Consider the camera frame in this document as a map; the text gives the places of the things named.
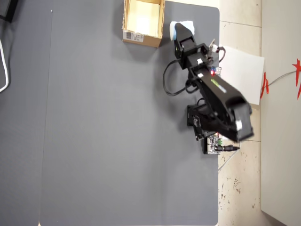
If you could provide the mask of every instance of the cardboard box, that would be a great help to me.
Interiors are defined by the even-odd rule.
[[[159,47],[162,40],[165,0],[125,0],[123,41]]]

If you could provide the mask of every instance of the floor tile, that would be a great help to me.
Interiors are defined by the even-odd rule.
[[[243,142],[219,173],[219,225],[262,225],[260,147],[260,142]],[[219,166],[232,154],[223,153]]]
[[[252,115],[251,115],[251,125],[253,126],[254,136],[248,140],[261,141],[261,112],[260,105],[251,105]]]
[[[261,56],[261,28],[220,22],[220,43],[255,56]]]
[[[261,0],[221,0],[220,20],[261,27]]]

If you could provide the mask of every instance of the white cable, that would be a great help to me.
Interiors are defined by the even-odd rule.
[[[4,72],[5,72],[5,86],[3,86],[2,88],[0,88],[0,93],[5,90],[8,87],[8,69],[6,67],[6,63],[5,63],[5,58],[4,58],[4,52],[3,52],[3,47],[2,47],[2,42],[0,40],[0,51],[1,51],[1,58],[2,58],[2,63],[3,63],[3,67],[4,67]]]
[[[222,170],[222,168],[230,161],[230,159],[232,159],[236,153],[239,152],[240,150],[240,147],[241,147],[241,142],[239,143],[239,149],[237,151],[234,152],[233,155],[231,155],[231,157],[218,169],[218,173]]]

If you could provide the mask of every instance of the gray table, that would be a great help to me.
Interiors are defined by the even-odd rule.
[[[14,187],[0,188],[1,225],[216,224],[217,157],[186,127],[197,97],[167,96],[162,72],[174,59],[170,21],[193,20],[198,42],[218,43],[218,10],[166,2],[155,49],[121,41],[123,0],[22,8],[12,83],[0,95],[1,185]],[[170,88],[181,88],[187,72],[171,71]]]

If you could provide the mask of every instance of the white wall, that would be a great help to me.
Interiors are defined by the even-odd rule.
[[[301,59],[301,0],[262,0],[262,56],[271,83]],[[261,101],[261,209],[301,225],[301,96],[291,74]]]

